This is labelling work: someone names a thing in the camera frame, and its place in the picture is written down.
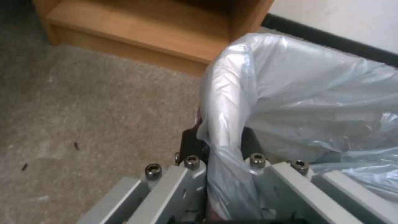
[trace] wall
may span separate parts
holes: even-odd
[[[275,0],[269,12],[398,54],[398,0]]]

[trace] metal frame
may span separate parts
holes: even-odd
[[[183,164],[171,166],[128,224],[162,224],[180,220],[186,210],[192,211],[202,204],[205,182],[206,165],[202,161],[196,170],[189,170]]]
[[[309,223],[362,223],[285,162],[253,170],[254,181],[277,218],[300,217]]]
[[[398,223],[398,209],[346,175],[332,171],[312,182],[364,223]]]
[[[78,221],[78,224],[122,223],[130,218],[148,193],[148,185],[140,179],[124,177]]]

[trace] gray carpet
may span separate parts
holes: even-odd
[[[172,164],[198,77],[51,46],[29,1],[0,8],[1,223],[75,223],[121,177]]]

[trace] plastic bag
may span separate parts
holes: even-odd
[[[274,34],[233,42],[201,85],[197,137],[211,148],[212,208],[224,219],[264,218],[240,151],[244,126],[280,159],[397,147],[397,86],[395,68],[312,43]]]

